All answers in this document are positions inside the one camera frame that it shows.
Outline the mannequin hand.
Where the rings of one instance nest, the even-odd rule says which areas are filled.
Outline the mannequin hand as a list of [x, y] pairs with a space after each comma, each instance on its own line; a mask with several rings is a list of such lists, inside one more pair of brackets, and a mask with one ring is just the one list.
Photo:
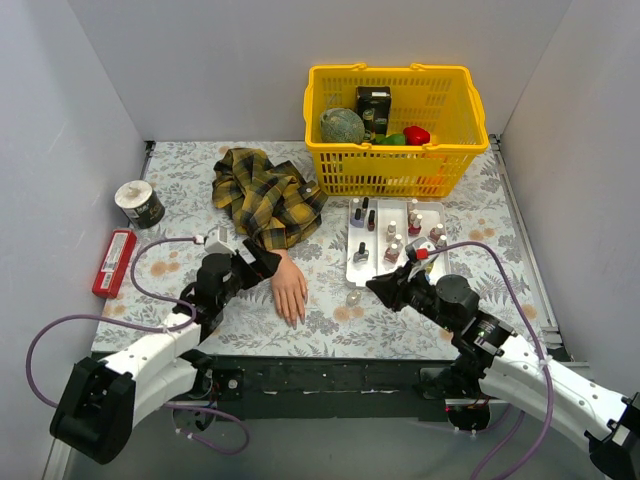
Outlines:
[[276, 273], [271, 277], [275, 308], [286, 324], [296, 329], [305, 322], [307, 282], [287, 250], [273, 250], [273, 253], [280, 257]]

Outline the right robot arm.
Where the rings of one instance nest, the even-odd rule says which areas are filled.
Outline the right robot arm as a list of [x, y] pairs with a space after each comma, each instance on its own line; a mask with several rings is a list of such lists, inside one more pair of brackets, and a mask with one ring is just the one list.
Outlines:
[[541, 420], [585, 450], [610, 479], [639, 476], [639, 397], [625, 396], [538, 355], [506, 322], [482, 311], [467, 280], [397, 270], [366, 286], [393, 310], [411, 307], [450, 331], [459, 356], [452, 373], [464, 397], [481, 392]]

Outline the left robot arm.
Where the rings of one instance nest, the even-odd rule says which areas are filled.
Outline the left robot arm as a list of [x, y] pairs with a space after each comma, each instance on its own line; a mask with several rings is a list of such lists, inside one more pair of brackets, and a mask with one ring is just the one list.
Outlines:
[[250, 239], [244, 245], [248, 258], [236, 250], [207, 254], [160, 326], [101, 360], [77, 362], [50, 434], [104, 465], [123, 450], [141, 420], [174, 398], [219, 394], [213, 362], [198, 347], [219, 326], [230, 300], [272, 277], [281, 260]]

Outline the clear nail polish bottle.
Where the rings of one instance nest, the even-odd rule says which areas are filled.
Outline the clear nail polish bottle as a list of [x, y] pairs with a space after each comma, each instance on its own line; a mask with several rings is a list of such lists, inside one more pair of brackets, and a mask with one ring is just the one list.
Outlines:
[[361, 296], [361, 291], [359, 289], [354, 289], [347, 295], [345, 304], [348, 307], [354, 307], [360, 302]]

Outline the yellow plaid shirt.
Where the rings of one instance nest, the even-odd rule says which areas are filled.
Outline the yellow plaid shirt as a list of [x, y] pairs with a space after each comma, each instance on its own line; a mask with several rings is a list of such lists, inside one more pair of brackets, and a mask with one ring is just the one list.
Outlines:
[[260, 149], [231, 148], [214, 172], [213, 205], [266, 250], [289, 249], [322, 224], [328, 196], [290, 161], [275, 165]]

